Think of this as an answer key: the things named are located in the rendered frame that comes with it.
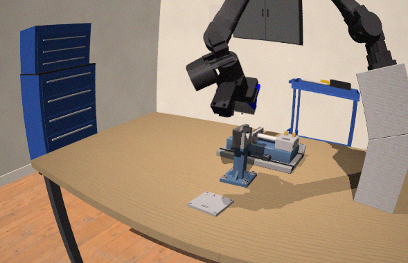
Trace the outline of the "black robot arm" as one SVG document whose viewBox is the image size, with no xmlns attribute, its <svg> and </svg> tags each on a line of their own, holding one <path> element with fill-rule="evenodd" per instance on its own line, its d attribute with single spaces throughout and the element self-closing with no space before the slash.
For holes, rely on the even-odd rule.
<svg viewBox="0 0 408 263">
<path fill-rule="evenodd" d="M 331 1 L 342 14 L 351 38 L 357 43 L 366 43 L 368 71 L 397 64 L 387 50 L 382 23 L 375 13 L 368 11 L 365 5 L 358 4 L 356 0 Z M 196 91 L 217 84 L 210 106 L 213 113 L 221 117 L 231 117 L 231 113 L 234 116 L 236 96 L 245 98 L 249 88 L 242 75 L 238 56 L 229 51 L 227 45 L 248 3 L 249 0 L 225 0 L 203 35 L 204 43 L 211 53 L 186 65 Z M 234 82 L 222 79 L 233 80 L 241 75 Z"/>
</svg>

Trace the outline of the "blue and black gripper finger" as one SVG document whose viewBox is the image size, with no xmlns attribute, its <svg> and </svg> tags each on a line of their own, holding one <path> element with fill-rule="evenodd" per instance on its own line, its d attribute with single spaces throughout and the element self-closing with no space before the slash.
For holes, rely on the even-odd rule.
<svg viewBox="0 0 408 263">
<path fill-rule="evenodd" d="M 258 84 L 258 86 L 256 87 L 256 89 L 258 89 L 258 93 L 259 93 L 259 90 L 260 90 L 260 84 Z M 251 104 L 251 103 L 248 103 L 248 105 L 253 109 L 253 110 L 255 110 L 256 109 L 256 103 L 257 103 L 257 100 L 256 100 L 256 102 L 255 103 L 253 103 L 253 104 Z"/>
</svg>

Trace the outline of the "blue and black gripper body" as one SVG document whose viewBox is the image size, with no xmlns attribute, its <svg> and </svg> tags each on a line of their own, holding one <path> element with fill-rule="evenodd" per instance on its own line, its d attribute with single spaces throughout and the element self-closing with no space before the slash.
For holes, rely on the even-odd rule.
<svg viewBox="0 0 408 263">
<path fill-rule="evenodd" d="M 242 75 L 244 75 L 244 72 L 242 71 Z M 239 80 L 242 75 L 239 78 L 233 79 L 233 80 L 226 80 L 224 79 L 222 76 L 222 79 L 224 81 L 227 82 L 234 82 L 236 80 Z M 247 103 L 255 103 L 257 95 L 258 95 L 258 89 L 256 89 L 256 87 L 258 86 L 258 79 L 257 78 L 251 78 L 251 77 L 245 77 L 246 81 L 247 81 L 247 85 L 248 85 L 248 90 L 247 90 L 247 94 L 245 96 L 245 98 L 242 97 L 237 97 L 236 96 L 236 101 L 239 102 L 247 102 Z M 255 92 L 255 93 L 254 93 Z"/>
</svg>

